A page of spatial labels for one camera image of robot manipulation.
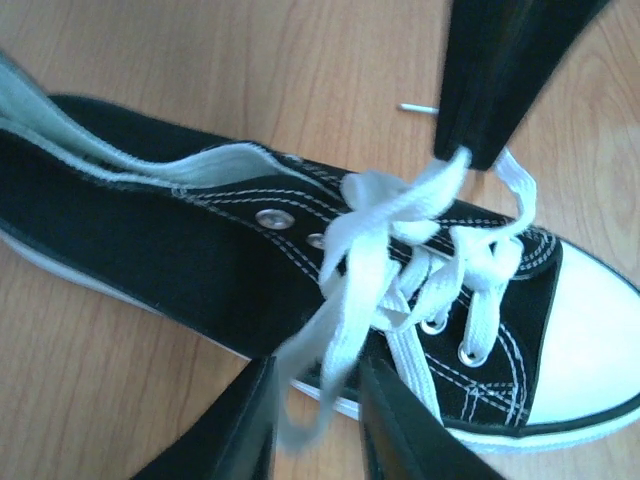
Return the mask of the white shoelace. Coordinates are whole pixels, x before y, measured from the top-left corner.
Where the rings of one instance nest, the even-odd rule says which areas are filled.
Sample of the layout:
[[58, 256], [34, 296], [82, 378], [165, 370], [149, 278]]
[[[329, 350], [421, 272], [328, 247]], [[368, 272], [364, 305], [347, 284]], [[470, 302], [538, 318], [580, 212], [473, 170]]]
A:
[[298, 451], [324, 433], [371, 329], [385, 334], [400, 379], [432, 414], [440, 407], [419, 336], [445, 329], [463, 288], [473, 294], [459, 359], [474, 368], [489, 357], [500, 304], [522, 257], [519, 236], [535, 217], [537, 186], [508, 150], [501, 151], [493, 169], [517, 200], [517, 218], [488, 229], [451, 227], [454, 253], [440, 261], [425, 244], [438, 232], [438, 218], [459, 193], [471, 160], [471, 151], [460, 147], [449, 161], [431, 161], [410, 183], [379, 171], [343, 179], [349, 212], [323, 236], [324, 303], [276, 353], [281, 392], [312, 365], [321, 367], [313, 422], [297, 425], [286, 410], [279, 413], [278, 441], [285, 449]]

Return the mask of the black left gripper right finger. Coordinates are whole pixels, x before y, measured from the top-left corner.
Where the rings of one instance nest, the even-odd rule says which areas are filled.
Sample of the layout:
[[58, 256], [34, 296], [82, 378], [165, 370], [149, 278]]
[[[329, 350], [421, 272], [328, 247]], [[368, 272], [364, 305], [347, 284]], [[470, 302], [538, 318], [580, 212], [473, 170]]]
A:
[[359, 363], [367, 479], [493, 479], [495, 470], [437, 421], [381, 360]]

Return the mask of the black canvas sneaker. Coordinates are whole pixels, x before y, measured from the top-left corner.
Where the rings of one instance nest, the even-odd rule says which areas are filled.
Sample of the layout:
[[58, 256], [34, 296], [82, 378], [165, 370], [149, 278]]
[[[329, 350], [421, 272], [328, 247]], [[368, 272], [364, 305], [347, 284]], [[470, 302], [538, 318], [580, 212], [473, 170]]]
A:
[[[276, 358], [324, 303], [323, 236], [349, 212], [341, 184], [350, 174], [359, 173], [103, 101], [51, 96], [1, 61], [2, 239], [42, 269], [248, 359]], [[457, 195], [425, 244], [440, 261], [454, 253], [451, 227], [517, 218]], [[433, 415], [465, 445], [489, 452], [569, 447], [635, 422], [638, 289], [533, 223], [519, 238], [521, 261], [482, 365], [458, 356], [469, 288], [442, 332], [419, 336], [440, 407]], [[362, 357], [398, 374], [378, 329]], [[359, 414], [354, 369], [332, 415]], [[319, 401], [320, 378], [314, 364], [289, 388]]]

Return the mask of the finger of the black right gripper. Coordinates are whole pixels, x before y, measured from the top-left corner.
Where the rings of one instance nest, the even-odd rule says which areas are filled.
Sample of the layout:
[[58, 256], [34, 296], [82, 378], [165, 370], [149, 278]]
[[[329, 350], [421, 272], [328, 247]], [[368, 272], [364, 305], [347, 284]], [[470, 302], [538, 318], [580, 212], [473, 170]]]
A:
[[567, 51], [606, 6], [605, 1], [533, 3], [508, 54], [489, 119], [471, 147], [474, 169], [493, 166]]
[[469, 127], [477, 97], [471, 78], [477, 66], [479, 33], [480, 5], [476, 1], [453, 1], [433, 150], [439, 160], [452, 158]]

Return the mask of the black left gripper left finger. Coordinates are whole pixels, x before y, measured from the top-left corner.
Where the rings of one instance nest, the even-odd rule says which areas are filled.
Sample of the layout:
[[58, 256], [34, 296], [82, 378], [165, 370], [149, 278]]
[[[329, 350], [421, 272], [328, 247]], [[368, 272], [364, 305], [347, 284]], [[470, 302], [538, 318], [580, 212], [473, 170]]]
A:
[[271, 479], [277, 426], [275, 360], [251, 361], [136, 479]]

